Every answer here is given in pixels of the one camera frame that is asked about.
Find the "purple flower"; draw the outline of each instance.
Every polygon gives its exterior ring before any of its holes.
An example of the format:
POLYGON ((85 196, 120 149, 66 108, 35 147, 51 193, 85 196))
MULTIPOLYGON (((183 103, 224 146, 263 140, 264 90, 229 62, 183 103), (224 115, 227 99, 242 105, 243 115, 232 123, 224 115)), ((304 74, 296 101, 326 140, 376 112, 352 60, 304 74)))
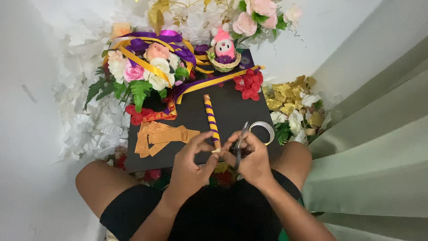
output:
POLYGON ((222 64, 227 64, 227 63, 233 63, 233 62, 235 62, 235 60, 236 60, 236 58, 231 58, 230 56, 228 56, 228 55, 222 55, 222 56, 218 56, 217 58, 215 58, 215 60, 217 61, 217 62, 219 62, 219 63, 222 63, 222 64))
POLYGON ((209 49, 210 49, 210 47, 207 44, 196 45, 195 54, 196 55, 207 55, 207 50, 209 50, 209 49))

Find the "leg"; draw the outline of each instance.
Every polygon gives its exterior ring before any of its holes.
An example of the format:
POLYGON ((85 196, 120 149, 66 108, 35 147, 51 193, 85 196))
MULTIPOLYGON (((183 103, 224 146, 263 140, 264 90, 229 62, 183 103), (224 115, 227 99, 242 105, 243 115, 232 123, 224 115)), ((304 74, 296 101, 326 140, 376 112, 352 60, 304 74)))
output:
POLYGON ((125 171, 103 161, 89 163, 76 177, 77 190, 98 218, 113 199, 137 184, 125 171))
POLYGON ((282 148, 282 155, 270 160, 270 167, 288 177, 299 191, 303 189, 311 164, 311 153, 299 142, 288 142, 282 148))

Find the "purple and gold wrapped stick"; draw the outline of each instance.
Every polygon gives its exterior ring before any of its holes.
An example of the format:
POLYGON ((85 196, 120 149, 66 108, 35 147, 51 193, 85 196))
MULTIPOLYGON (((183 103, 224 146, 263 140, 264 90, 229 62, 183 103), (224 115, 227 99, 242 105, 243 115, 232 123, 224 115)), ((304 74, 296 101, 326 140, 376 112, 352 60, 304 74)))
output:
POLYGON ((210 129, 213 131, 213 143, 216 150, 221 148, 220 136, 218 134, 217 123, 215 122, 213 107, 211 105, 211 99, 209 95, 204 95, 205 110, 207 111, 208 123, 210 124, 210 129))

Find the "basket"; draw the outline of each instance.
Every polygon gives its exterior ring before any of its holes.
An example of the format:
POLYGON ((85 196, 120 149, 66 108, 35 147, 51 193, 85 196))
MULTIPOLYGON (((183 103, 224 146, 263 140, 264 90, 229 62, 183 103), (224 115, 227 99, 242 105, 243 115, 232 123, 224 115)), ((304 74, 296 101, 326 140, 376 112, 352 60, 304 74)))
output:
POLYGON ((220 72, 223 72, 223 73, 226 73, 226 72, 231 71, 231 70, 232 70, 233 68, 235 68, 235 67, 239 64, 239 62, 241 61, 241 54, 240 54, 240 53, 238 53, 238 52, 236 51, 236 49, 234 50, 234 53, 235 53, 235 57, 236 57, 235 62, 224 64, 224 63, 219 63, 219 62, 215 61, 215 49, 214 49, 214 47, 211 47, 211 48, 207 51, 208 59, 210 60, 210 62, 211 62, 211 64, 213 65, 213 67, 214 67, 216 70, 218 70, 218 71, 220 71, 220 72))

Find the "plush toy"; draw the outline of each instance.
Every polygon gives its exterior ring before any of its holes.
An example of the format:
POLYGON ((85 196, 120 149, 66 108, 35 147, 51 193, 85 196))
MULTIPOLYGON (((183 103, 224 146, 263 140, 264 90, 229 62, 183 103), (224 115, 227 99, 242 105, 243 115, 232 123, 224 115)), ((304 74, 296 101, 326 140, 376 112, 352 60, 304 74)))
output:
POLYGON ((211 46, 215 46, 217 57, 227 55, 233 59, 235 57, 235 46, 229 35, 229 24, 223 24, 221 28, 212 28, 211 34, 214 36, 211 46))

